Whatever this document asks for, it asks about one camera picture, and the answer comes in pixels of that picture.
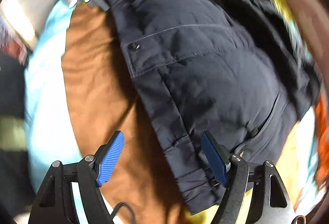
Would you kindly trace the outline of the dark navy padded jacket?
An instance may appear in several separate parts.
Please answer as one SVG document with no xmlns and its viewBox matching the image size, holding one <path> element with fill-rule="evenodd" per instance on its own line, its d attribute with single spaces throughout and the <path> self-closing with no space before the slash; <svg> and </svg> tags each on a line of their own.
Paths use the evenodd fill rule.
<svg viewBox="0 0 329 224">
<path fill-rule="evenodd" d="M 209 131 L 252 163 L 277 161 L 321 79 L 271 0 L 108 0 L 132 82 L 192 214 L 224 188 Z"/>
</svg>

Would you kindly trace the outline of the colourful cartoon bed sheet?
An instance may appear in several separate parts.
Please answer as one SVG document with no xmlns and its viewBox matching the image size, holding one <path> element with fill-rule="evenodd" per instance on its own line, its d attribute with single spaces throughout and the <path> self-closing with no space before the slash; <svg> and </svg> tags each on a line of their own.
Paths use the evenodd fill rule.
<svg viewBox="0 0 329 224">
<path fill-rule="evenodd" d="M 322 82 L 316 103 L 295 123 L 278 160 L 272 161 L 295 212 L 306 215 L 328 187 L 328 10 L 324 0 L 271 1 Z M 82 3 L 69 8 L 57 1 L 30 57 L 25 80 L 34 190 L 39 190 L 53 161 L 78 162 L 121 131 L 123 151 L 100 189 L 111 207 L 128 205 L 116 220 L 210 222 L 220 203 L 196 214 L 188 209 L 132 82 L 111 8 L 105 12 Z"/>
</svg>

